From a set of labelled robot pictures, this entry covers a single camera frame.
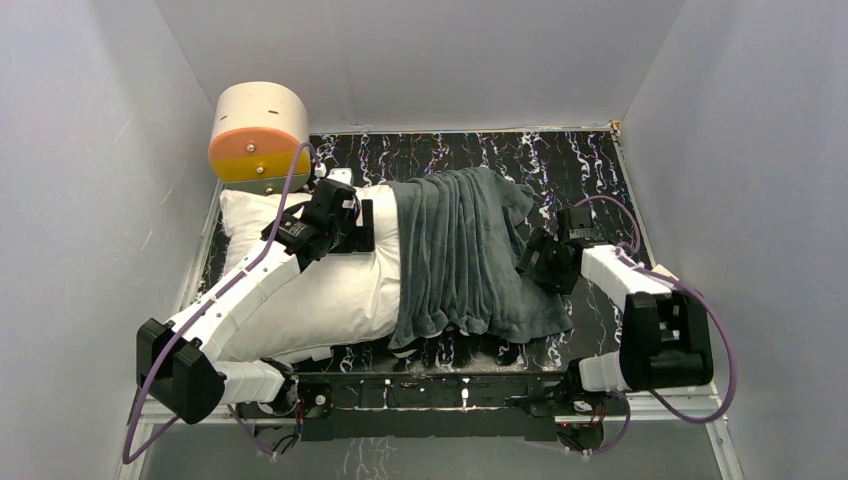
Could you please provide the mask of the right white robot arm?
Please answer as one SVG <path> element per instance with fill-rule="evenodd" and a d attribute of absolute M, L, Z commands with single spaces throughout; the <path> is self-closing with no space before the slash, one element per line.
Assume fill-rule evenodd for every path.
<path fill-rule="evenodd" d="M 568 295 L 579 280 L 598 287 L 621 311 L 617 351 L 573 360 L 565 405 L 590 413 L 603 392 L 705 385 L 714 363 L 707 312 L 692 295 L 640 271 L 620 246 L 604 240 L 588 207 L 558 212 L 555 232 L 535 228 L 517 265 L 545 292 Z"/>

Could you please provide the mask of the white pillow insert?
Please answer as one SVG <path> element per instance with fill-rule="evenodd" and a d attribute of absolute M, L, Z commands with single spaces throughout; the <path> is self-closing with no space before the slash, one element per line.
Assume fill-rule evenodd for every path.
<path fill-rule="evenodd" d="M 329 254 L 272 294 L 223 347 L 224 361 L 271 358 L 287 365 L 325 360 L 335 346 L 395 330 L 400 299 L 400 237 L 392 189 L 360 189 L 374 205 L 375 248 Z"/>

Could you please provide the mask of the cream and orange cylindrical container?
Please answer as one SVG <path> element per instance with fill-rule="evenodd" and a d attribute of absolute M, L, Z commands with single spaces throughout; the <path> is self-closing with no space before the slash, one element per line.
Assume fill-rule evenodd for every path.
<path fill-rule="evenodd" d="M 297 147 L 309 139 L 309 121 L 301 99 L 289 88 L 266 81 L 233 85 L 216 104 L 208 160 L 223 185 L 257 195 L 304 187 L 313 167 Z"/>

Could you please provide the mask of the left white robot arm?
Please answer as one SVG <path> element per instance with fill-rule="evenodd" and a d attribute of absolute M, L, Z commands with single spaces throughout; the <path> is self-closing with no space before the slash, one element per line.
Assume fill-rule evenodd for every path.
<path fill-rule="evenodd" d="M 294 411 L 297 387 L 263 361 L 224 361 L 226 343 L 281 287 L 329 253 L 371 252 L 374 203 L 354 187 L 322 180 L 292 211 L 280 207 L 249 253 L 201 298 L 166 322 L 137 331 L 137 382 L 179 420 L 192 425 L 217 407 L 261 403 L 275 416 Z"/>

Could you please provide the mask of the zebra and grey pillowcase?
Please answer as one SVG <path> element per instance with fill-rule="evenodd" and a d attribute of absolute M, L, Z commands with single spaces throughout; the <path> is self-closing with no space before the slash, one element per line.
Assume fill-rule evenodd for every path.
<path fill-rule="evenodd" d="M 389 347 L 410 350 L 453 327 L 510 343 L 564 333 L 563 300 L 516 266 L 535 191 L 485 167 L 392 182 L 400 243 L 398 320 Z"/>

